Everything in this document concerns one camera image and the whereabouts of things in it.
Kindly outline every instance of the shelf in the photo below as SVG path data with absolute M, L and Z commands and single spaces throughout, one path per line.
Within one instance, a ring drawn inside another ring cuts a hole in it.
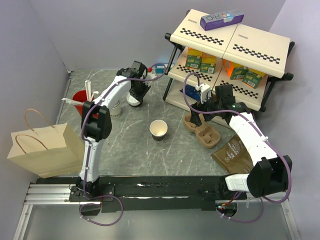
M 199 72 L 200 70 L 197 69 L 185 67 L 187 55 L 188 48 L 186 47 L 177 59 L 177 61 L 175 62 L 172 69 L 169 71 L 168 76 L 179 82 L 184 82 L 187 75 L 193 72 L 199 75 L 200 83 L 208 84 L 211 88 L 213 88 L 223 66 L 221 58 L 217 57 L 214 74 L 210 74 L 205 72 Z M 195 87 L 198 84 L 197 77 L 194 75 L 190 76 L 186 81 L 186 84 Z
M 268 75 L 266 74 L 258 87 L 253 89 L 243 83 L 242 79 L 230 80 L 225 68 L 223 68 L 214 86 L 231 84 L 237 103 L 243 102 L 248 108 L 259 111 L 266 90 L 267 80 Z
M 268 75 L 266 74 L 256 89 L 249 87 L 242 82 L 242 79 L 230 80 L 225 68 L 223 67 L 221 58 L 217 58 L 216 70 L 214 74 L 199 72 L 196 69 L 185 67 L 188 49 L 186 48 L 175 62 L 172 69 L 169 71 L 168 76 L 179 82 L 184 82 L 186 76 L 190 72 L 199 74 L 201 83 L 206 83 L 213 90 L 215 86 L 231 84 L 233 88 L 233 95 L 237 103 L 244 102 L 250 109 L 259 111 L 262 99 L 265 93 Z M 198 84 L 196 76 L 192 75 L 187 80 L 186 84 L 195 87 Z
M 222 58 L 237 25 L 205 31 L 200 26 L 200 19 L 204 15 L 208 14 L 191 9 L 178 28 L 171 34 L 170 41 Z
M 174 81 L 173 86 L 170 88 L 169 94 L 166 96 L 165 101 L 169 104 L 172 104 L 174 106 L 177 106 L 181 109 L 184 109 L 186 111 L 190 111 L 190 108 L 185 103 L 185 99 L 183 96 L 183 93 L 180 92 L 180 90 L 183 88 L 183 83 L 179 81 Z M 194 104 L 196 100 L 192 99 L 191 97 L 186 97 L 189 104 Z M 214 123 L 220 124 L 222 126 L 225 126 L 227 128 L 230 128 L 226 121 L 223 120 L 221 117 L 216 116 L 214 119 L 211 120 Z
M 282 78 L 289 44 L 290 38 L 238 24 L 223 58 Z
M 190 10 L 170 41 L 282 78 L 290 39 L 243 24 L 205 31 L 200 19 L 207 13 Z

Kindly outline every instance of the paper bag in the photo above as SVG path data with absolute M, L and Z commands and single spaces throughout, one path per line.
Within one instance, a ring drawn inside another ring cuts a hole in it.
M 230 174 L 248 174 L 254 167 L 250 154 L 238 135 L 233 136 L 211 157 Z
M 38 111 L 25 111 L 30 129 L 11 133 L 13 146 L 7 158 L 42 178 L 79 172 L 85 145 L 73 129 L 67 123 L 32 128 L 26 118 L 28 111 L 37 112 L 50 125 Z

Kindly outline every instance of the paper cup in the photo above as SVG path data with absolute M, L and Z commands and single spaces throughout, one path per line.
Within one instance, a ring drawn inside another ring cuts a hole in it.
M 119 117 L 121 115 L 121 106 L 120 106 L 120 101 L 118 101 L 110 111 L 110 116 L 111 117 Z
M 149 130 L 152 134 L 152 138 L 157 142 L 161 142 L 165 139 L 165 136 L 168 131 L 168 125 L 165 121 L 154 120 L 150 124 Z
M 133 96 L 131 96 L 130 93 L 128 93 L 128 95 L 126 96 L 126 101 L 132 107 L 139 107 L 142 104 L 137 99 L 135 99 Z

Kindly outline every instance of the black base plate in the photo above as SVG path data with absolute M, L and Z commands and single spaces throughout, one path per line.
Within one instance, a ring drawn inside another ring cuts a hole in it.
M 101 176 L 100 195 L 120 198 L 125 211 L 201 209 L 215 211 L 216 201 L 230 200 L 235 194 L 229 191 L 226 176 Z M 39 178 L 37 184 L 73 184 L 76 178 Z M 70 202 L 92 202 L 84 198 L 77 188 L 71 188 Z M 247 195 L 241 194 L 239 200 Z M 120 204 L 113 198 L 104 198 L 102 213 L 119 211 Z

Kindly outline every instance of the purple box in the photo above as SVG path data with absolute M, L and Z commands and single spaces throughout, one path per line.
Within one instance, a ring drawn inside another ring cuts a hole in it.
M 205 31 L 208 31 L 241 23 L 244 16 L 245 15 L 238 9 L 223 11 L 201 17 L 200 25 Z

